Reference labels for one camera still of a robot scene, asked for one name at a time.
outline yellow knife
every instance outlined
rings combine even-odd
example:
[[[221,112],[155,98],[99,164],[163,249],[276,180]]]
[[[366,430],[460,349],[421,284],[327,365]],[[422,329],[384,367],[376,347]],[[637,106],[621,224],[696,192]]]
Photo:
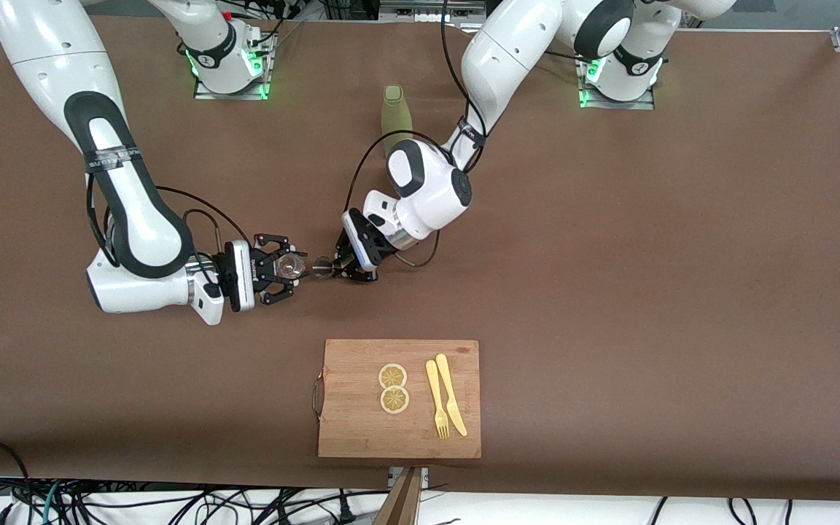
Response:
[[[449,395],[449,401],[446,402],[446,412],[449,413],[453,425],[456,425],[457,431],[461,435],[469,435],[469,432],[466,432],[466,424],[462,422],[462,415],[459,414],[459,405],[456,404],[456,392],[453,392],[453,379],[449,375],[449,362],[446,361],[446,354],[437,354],[436,366],[440,369],[440,376],[443,376],[443,384],[446,385],[446,394]]]

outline white floor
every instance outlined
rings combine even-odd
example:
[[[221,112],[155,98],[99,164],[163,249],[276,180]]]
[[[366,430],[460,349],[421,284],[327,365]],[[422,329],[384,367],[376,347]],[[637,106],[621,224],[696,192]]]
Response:
[[[233,493],[220,492],[223,497]],[[297,498],[320,498],[336,493],[330,489],[313,489],[300,493]],[[124,492],[94,495],[87,501],[118,505],[176,499],[194,494],[196,492]],[[248,495],[255,504],[267,504],[277,495],[277,491],[251,491]],[[354,514],[362,516],[376,512],[383,501],[384,495],[352,497],[350,506]],[[648,525],[659,498],[431,491],[424,492],[421,501],[417,525],[440,525],[456,518],[459,519],[456,522],[458,525]],[[9,502],[9,497],[0,496],[0,511]],[[786,502],[778,499],[751,499],[750,502],[759,525],[783,525]],[[657,525],[736,525],[726,505],[725,499],[718,498],[670,498],[664,505]],[[90,509],[107,525],[163,525],[170,521],[181,506],[183,502],[130,509]],[[337,502],[328,502],[324,506],[327,511],[339,514]],[[744,522],[750,522],[740,501],[738,509]],[[203,506],[197,505],[181,523],[187,525],[203,521],[205,517]],[[24,525],[26,519],[26,507],[16,505],[9,515],[7,525]],[[236,513],[221,510],[210,518],[208,525],[246,525],[250,521],[251,516],[246,509],[238,509]],[[290,521],[294,525],[329,525],[333,522],[326,511],[317,507],[291,516]],[[36,518],[33,523],[38,525],[40,522],[41,519]],[[840,502],[796,501],[790,522],[791,525],[840,525]]]

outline green led light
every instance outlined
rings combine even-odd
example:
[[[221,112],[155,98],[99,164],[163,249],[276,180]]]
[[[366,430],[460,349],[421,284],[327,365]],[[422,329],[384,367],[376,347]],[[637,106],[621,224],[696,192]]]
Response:
[[[185,51],[184,54],[186,54],[187,60],[190,62],[190,72],[193,73],[194,77],[199,79],[200,73],[196,70],[196,63],[193,62],[193,57],[190,56],[190,51]]]
[[[251,74],[253,77],[257,77],[260,74],[261,69],[261,62],[259,59],[254,57],[254,53],[243,53],[242,60],[246,63],[246,67],[248,68],[248,73]]]
[[[591,64],[589,64],[589,71],[586,75],[586,79],[589,82],[592,82],[592,83],[597,82],[598,77],[601,76],[601,70],[603,69],[603,67],[604,67],[604,59],[599,59],[599,60],[593,61]]]

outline black band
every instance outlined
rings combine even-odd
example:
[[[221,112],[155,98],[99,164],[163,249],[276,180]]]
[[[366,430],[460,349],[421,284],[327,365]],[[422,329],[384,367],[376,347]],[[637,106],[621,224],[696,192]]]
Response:
[[[86,173],[93,174],[123,166],[129,160],[141,159],[141,150],[137,146],[116,146],[109,149],[97,149],[95,152],[83,152]]]
[[[583,21],[572,43],[572,50],[587,61],[601,58],[598,47],[601,46],[604,36],[619,21],[631,20],[633,16],[634,4],[631,0],[602,0],[589,13],[586,21]]]
[[[83,158],[87,162],[87,173],[90,173],[96,184],[99,185],[103,196],[106,197],[106,204],[114,217],[111,243],[116,259],[126,270],[139,276],[139,278],[160,279],[177,272],[187,262],[187,258],[193,255],[193,237],[190,236],[190,229],[187,228],[183,219],[167,207],[164,200],[160,198],[119,107],[103,93],[79,92],[72,94],[63,105],[63,117],[66,119],[71,133],[73,133],[74,139],[77,140],[81,152],[83,152]],[[93,134],[90,132],[90,122],[96,119],[106,120],[116,136],[119,137],[121,147],[97,149],[96,140],[93,139]],[[131,252],[125,206],[123,206],[119,193],[116,192],[109,175],[109,170],[117,167],[116,164],[126,162],[120,156],[120,152],[124,152],[122,155],[129,158],[131,166],[137,173],[142,190],[147,195],[151,205],[167,220],[167,223],[170,223],[177,230],[178,236],[180,236],[180,252],[166,265],[146,265]],[[101,162],[100,158],[111,158],[111,166],[103,166],[102,164],[94,166],[91,164]]]
[[[486,136],[479,133],[477,129],[475,129],[471,124],[469,124],[469,120],[466,120],[466,117],[459,118],[459,132],[464,134],[464,136],[469,137],[469,140],[475,145],[476,149],[479,147],[484,146],[484,141],[487,139]]]
[[[663,56],[663,53],[660,52],[657,56],[641,58],[631,54],[623,46],[618,46],[618,49],[614,50],[613,54],[618,62],[624,64],[624,69],[627,70],[627,74],[631,77],[643,77],[644,74],[647,74],[650,69],[660,62],[660,57]]]
[[[205,69],[216,69],[219,67],[222,59],[233,52],[234,47],[236,47],[236,27],[230,23],[226,23],[226,26],[229,27],[229,34],[226,34],[226,39],[219,46],[213,47],[213,49],[194,50],[193,47],[187,46],[186,42],[184,43],[187,53],[193,57],[193,62],[196,62],[200,67],[204,67]]]

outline cutting board handle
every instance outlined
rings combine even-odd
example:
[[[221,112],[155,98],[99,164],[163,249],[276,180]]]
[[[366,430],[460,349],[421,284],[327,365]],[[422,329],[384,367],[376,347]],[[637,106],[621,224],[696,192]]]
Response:
[[[326,401],[326,385],[323,382],[323,369],[313,382],[313,415],[317,421],[323,421],[323,402]]]

